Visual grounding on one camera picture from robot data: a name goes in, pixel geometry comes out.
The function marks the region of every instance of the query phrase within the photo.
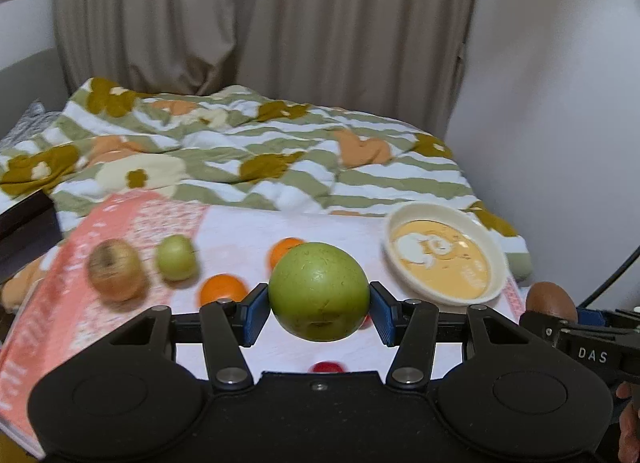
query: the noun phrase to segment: orange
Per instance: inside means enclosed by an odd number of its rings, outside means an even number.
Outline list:
[[[236,302],[240,302],[249,291],[246,285],[233,275],[228,273],[221,273],[209,277],[198,294],[198,301],[200,306],[204,306],[209,302],[215,302],[218,299],[232,299]]]
[[[281,239],[278,241],[269,252],[269,256],[267,258],[269,267],[271,269],[275,268],[277,263],[279,263],[280,259],[284,257],[284,254],[289,252],[290,249],[296,247],[298,245],[303,244],[305,241],[302,239],[298,239],[297,237],[287,237],[286,239]]]

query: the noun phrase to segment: hand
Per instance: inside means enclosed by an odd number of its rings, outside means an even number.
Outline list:
[[[629,398],[631,396],[631,385],[622,383],[616,389],[618,398]],[[620,443],[618,449],[618,459],[621,463],[636,463],[640,455],[640,440],[636,436],[638,428],[638,412],[633,408],[633,403],[629,402],[625,410],[620,414]]]

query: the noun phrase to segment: curtain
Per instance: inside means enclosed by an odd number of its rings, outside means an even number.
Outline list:
[[[473,0],[54,0],[70,88],[229,83],[397,118],[443,136]]]

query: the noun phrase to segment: pillow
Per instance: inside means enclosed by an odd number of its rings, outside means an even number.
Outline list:
[[[0,150],[10,148],[25,139],[30,139],[34,134],[45,130],[59,115],[58,110],[47,112],[39,100],[32,102],[14,128],[0,140]]]

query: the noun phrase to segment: apple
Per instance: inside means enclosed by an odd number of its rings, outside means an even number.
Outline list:
[[[348,253],[324,243],[304,243],[273,269],[269,302],[289,333],[329,342],[361,326],[369,311],[369,283]]]
[[[198,260],[189,237],[165,237],[156,248],[156,266],[168,281],[184,281],[198,271]]]

